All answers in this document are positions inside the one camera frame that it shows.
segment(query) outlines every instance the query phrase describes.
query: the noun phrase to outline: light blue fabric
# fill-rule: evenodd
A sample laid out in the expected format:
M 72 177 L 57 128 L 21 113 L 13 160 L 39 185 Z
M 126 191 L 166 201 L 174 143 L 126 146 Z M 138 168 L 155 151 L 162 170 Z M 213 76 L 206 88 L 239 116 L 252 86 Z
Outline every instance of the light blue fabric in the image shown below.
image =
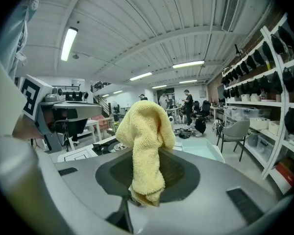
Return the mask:
M 20 3 L 7 19 L 0 33 L 0 61 L 14 80 L 19 60 L 25 61 L 22 54 L 27 41 L 27 25 L 37 10 L 39 0 L 27 0 Z

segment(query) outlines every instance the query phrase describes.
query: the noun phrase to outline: fluorescent tube light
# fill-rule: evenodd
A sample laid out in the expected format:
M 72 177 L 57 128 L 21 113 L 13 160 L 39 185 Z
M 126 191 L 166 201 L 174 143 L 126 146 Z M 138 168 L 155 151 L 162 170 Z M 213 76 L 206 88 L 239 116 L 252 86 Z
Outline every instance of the fluorescent tube light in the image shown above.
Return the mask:
M 157 89 L 157 88 L 162 88 L 162 87 L 166 87 L 166 85 L 159 85 L 159 86 L 155 86 L 155 87 L 151 87 L 152 89 Z
M 71 51 L 71 47 L 72 44 L 74 42 L 74 39 L 76 37 L 78 30 L 75 28 L 70 27 L 68 29 L 67 35 L 65 36 L 65 40 L 63 43 L 63 47 L 62 47 L 62 53 L 61 53 L 61 60 L 62 61 L 67 61 L 70 51 Z
M 143 75 L 139 75 L 139 76 L 135 76 L 135 77 L 133 77 L 133 78 L 130 78 L 130 80 L 131 80 L 131 81 L 134 81 L 134 80 L 136 80 L 136 79 L 140 79 L 140 78 L 142 78 L 142 77 L 146 77 L 146 76 L 150 76 L 150 75 L 152 75 L 152 73 L 151 73 L 151 72 L 148 72 L 148 73 L 145 73 L 145 74 L 143 74 Z
M 184 63 L 184 64 L 179 64 L 179 65 L 173 65 L 172 67 L 174 69 L 176 69 L 176 68 L 182 68 L 182 67 L 192 66 L 192 65 L 203 65 L 204 63 L 205 63 L 205 61 L 201 60 L 201 61 L 195 61 L 195 62 Z
M 193 83 L 193 82 L 197 82 L 197 80 L 182 81 L 180 82 L 180 84 Z

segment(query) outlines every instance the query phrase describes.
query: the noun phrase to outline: shelving unit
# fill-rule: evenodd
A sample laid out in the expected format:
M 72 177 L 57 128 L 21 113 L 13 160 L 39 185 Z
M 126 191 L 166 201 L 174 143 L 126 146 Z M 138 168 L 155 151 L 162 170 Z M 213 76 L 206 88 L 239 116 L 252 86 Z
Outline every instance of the shelving unit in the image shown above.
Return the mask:
M 269 76 L 273 74 L 274 72 L 278 73 L 278 76 L 281 81 L 281 85 L 283 88 L 283 93 L 281 94 L 281 102 L 268 102 L 268 101 L 260 101 L 260 102 L 254 102 L 254 101 L 232 101 L 232 100 L 226 100 L 226 105 L 253 105 L 255 107 L 257 106 L 268 106 L 268 107 L 279 107 L 281 109 L 281 115 L 280 115 L 280 124 L 278 128 L 278 134 L 274 135 L 268 130 L 257 130 L 258 132 L 262 133 L 263 135 L 269 137 L 270 139 L 274 140 L 274 147 L 272 150 L 272 153 L 270 155 L 269 160 L 266 162 L 266 160 L 262 157 L 261 154 L 257 152 L 257 150 L 254 147 L 251 147 L 248 145 L 248 143 L 245 143 L 245 148 L 256 158 L 256 160 L 263 166 L 263 172 L 262 172 L 262 178 L 265 179 L 268 175 L 275 181 L 279 189 L 283 194 L 285 194 L 290 188 L 291 185 L 288 183 L 288 181 L 284 178 L 283 175 L 281 175 L 276 169 L 275 164 L 277 162 L 277 158 L 279 154 L 281 153 L 281 150 L 283 147 L 286 147 L 290 151 L 294 153 L 294 145 L 289 143 L 287 140 L 285 140 L 286 136 L 286 127 L 284 125 L 284 117 L 286 112 L 289 108 L 294 108 L 294 103 L 290 103 L 289 100 L 289 94 L 285 88 L 285 85 L 283 83 L 282 79 L 282 72 L 285 67 L 291 68 L 294 66 L 294 59 L 290 60 L 286 63 L 283 62 L 280 55 L 278 55 L 273 48 L 272 42 L 271 42 L 271 34 L 275 34 L 278 31 L 278 27 L 282 26 L 287 21 L 287 16 L 284 15 L 280 22 L 274 27 L 272 31 L 269 31 L 265 26 L 260 30 L 262 35 L 264 36 L 263 40 L 250 52 L 246 57 L 244 57 L 240 62 L 238 62 L 236 65 L 234 65 L 230 70 L 227 72 L 223 72 L 223 77 L 226 76 L 229 72 L 231 72 L 233 69 L 237 67 L 237 65 L 240 65 L 242 61 L 246 60 L 249 55 L 252 55 L 256 49 L 259 49 L 264 41 L 266 41 L 270 47 L 274 62 L 275 62 L 275 68 L 271 70 L 267 70 L 261 74 L 258 74 L 254 76 L 253 78 L 246 79 L 244 81 L 240 81 L 234 85 L 224 87 L 225 89 L 231 89 L 233 87 L 239 86 L 241 84 L 252 82 L 254 79 L 259 79 L 263 76 Z

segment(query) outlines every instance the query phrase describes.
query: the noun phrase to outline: gray floor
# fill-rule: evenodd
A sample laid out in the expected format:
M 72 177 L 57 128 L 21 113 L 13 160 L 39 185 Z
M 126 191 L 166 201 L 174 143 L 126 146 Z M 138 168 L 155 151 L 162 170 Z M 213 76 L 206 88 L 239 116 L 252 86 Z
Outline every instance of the gray floor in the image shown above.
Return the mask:
M 201 139 L 201 138 L 206 138 L 211 144 L 216 145 L 217 144 L 217 137 L 216 135 L 212 132 L 212 124 L 213 124 L 213 119 L 210 122 L 206 123 L 206 131 L 204 135 L 200 138 L 196 137 L 190 137 L 190 139 Z M 185 124 L 175 124 L 174 128 L 181 128 L 185 126 Z M 181 142 L 184 139 L 181 139 L 180 137 L 176 136 L 176 141 Z M 85 147 L 87 145 L 90 145 L 93 143 L 93 139 L 90 136 L 83 137 L 79 139 L 79 144 L 75 146 L 76 149 Z M 251 155 L 248 150 L 244 150 L 243 152 L 243 157 L 241 162 L 239 162 L 239 157 L 241 154 L 242 147 L 238 146 L 236 148 L 236 152 L 233 152 L 235 147 L 234 142 L 225 142 L 223 144 L 223 157 L 225 159 L 225 162 L 238 170 L 240 173 L 244 174 L 246 177 L 250 178 L 254 182 L 256 182 L 258 185 L 262 186 L 265 190 L 267 190 L 270 194 L 272 194 L 274 197 L 277 199 L 280 199 L 282 194 L 275 184 L 275 182 L 272 180 L 270 176 L 268 176 L 265 180 L 261 178 L 261 173 L 263 170 L 263 167 L 258 163 L 258 161 Z M 60 152 L 56 152 L 51 154 L 51 158 L 53 162 L 57 162 L 57 158 L 59 155 L 66 153 L 66 149 Z

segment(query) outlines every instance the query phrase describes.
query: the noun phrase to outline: microfiber cloth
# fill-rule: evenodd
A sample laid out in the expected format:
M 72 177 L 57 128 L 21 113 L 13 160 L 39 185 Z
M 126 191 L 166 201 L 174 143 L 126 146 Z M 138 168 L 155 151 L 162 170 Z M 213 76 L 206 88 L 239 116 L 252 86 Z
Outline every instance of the microfiber cloth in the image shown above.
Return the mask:
M 175 144 L 167 113 L 156 103 L 136 102 L 119 125 L 116 138 L 133 148 L 132 197 L 142 204 L 158 206 L 165 189 L 158 148 L 172 149 Z

